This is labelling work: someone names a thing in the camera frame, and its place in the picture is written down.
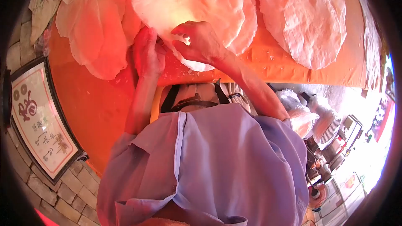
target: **orange tablecloth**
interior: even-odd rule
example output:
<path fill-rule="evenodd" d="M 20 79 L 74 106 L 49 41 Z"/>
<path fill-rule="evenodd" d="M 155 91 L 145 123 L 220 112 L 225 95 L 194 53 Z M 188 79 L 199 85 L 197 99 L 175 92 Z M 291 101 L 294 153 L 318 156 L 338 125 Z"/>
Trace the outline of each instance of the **orange tablecloth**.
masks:
<path fill-rule="evenodd" d="M 265 82 L 314 83 L 365 88 L 364 22 L 359 0 L 345 0 L 347 36 L 336 62 L 315 71 L 297 64 L 278 45 L 265 28 L 262 14 L 258 10 L 259 0 L 256 1 L 258 30 L 249 50 L 240 58 L 246 61 Z M 174 56 L 168 56 L 166 64 L 169 66 L 160 78 L 159 85 L 211 82 L 219 78 L 222 78 L 223 82 L 233 82 L 218 70 L 188 73 L 189 69 Z"/>
<path fill-rule="evenodd" d="M 346 1 L 347 36 L 337 61 L 313 71 L 294 62 L 265 29 L 257 10 L 258 25 L 250 49 L 240 56 L 266 82 L 316 83 L 365 88 L 363 16 L 358 0 Z M 122 70 L 113 81 L 93 77 L 73 59 L 68 38 L 61 38 L 55 23 L 49 42 L 49 63 L 56 92 L 67 122 L 78 142 L 90 156 L 90 163 L 102 173 L 110 148 L 123 132 L 134 87 L 131 68 Z M 222 78 L 218 70 L 191 72 L 176 58 L 168 56 L 159 85 L 211 82 Z"/>

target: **chinese characters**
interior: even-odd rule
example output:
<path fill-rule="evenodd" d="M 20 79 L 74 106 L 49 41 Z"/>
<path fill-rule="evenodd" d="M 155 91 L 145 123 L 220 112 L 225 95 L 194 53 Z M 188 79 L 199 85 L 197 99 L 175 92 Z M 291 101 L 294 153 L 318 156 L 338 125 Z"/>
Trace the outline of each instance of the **chinese characters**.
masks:
<path fill-rule="evenodd" d="M 45 161 L 48 161 L 48 155 L 51 156 L 53 154 L 53 148 L 49 148 L 48 152 L 43 156 Z"/>
<path fill-rule="evenodd" d="M 26 84 L 23 84 L 21 86 L 21 94 L 25 95 L 28 91 L 28 87 Z M 17 101 L 20 98 L 20 94 L 18 90 L 14 91 L 14 98 Z M 28 91 L 28 98 L 23 100 L 22 104 L 21 102 L 18 103 L 18 114 L 24 118 L 24 122 L 30 120 L 31 118 L 28 117 L 28 114 L 30 116 L 34 116 L 36 114 L 36 111 L 38 109 L 38 105 L 34 100 L 31 99 L 31 91 Z"/>

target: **chinese calligraphy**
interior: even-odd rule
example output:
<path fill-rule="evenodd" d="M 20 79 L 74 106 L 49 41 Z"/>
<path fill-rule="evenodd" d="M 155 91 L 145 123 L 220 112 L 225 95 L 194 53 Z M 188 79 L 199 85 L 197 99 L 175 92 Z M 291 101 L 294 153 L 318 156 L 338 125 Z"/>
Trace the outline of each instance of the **chinese calligraphy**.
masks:
<path fill-rule="evenodd" d="M 18 114 L 24 118 L 25 122 L 31 119 L 30 117 L 28 117 L 27 114 L 29 113 L 31 116 L 34 116 L 36 114 L 38 106 L 34 100 L 31 100 L 30 90 L 28 91 L 28 98 L 24 99 L 23 102 L 25 106 L 22 103 L 18 103 Z"/>
<path fill-rule="evenodd" d="M 48 152 L 43 156 L 45 161 L 48 161 L 48 155 L 51 156 L 53 154 L 53 148 L 50 148 Z"/>

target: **brick wall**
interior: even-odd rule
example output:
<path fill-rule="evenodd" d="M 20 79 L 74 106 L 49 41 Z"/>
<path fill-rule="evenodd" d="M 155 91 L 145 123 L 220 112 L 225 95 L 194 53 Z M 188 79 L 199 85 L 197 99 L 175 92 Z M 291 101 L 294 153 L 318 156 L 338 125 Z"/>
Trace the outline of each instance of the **brick wall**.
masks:
<path fill-rule="evenodd" d="M 7 68 L 11 73 L 38 56 L 30 45 L 31 11 L 18 19 L 7 52 Z M 20 186 L 32 206 L 60 226 L 96 226 L 100 178 L 82 161 L 75 161 L 53 185 L 40 172 L 22 147 L 15 131 L 7 129 L 8 155 L 19 177 Z"/>

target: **picture frame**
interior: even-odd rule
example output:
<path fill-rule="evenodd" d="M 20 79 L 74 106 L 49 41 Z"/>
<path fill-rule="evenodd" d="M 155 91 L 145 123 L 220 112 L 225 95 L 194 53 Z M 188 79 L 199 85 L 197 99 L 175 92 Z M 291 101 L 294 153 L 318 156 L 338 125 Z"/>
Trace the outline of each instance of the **picture frame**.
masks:
<path fill-rule="evenodd" d="M 55 185 L 84 151 L 64 116 L 48 58 L 32 60 L 10 79 L 11 127 L 32 162 Z"/>

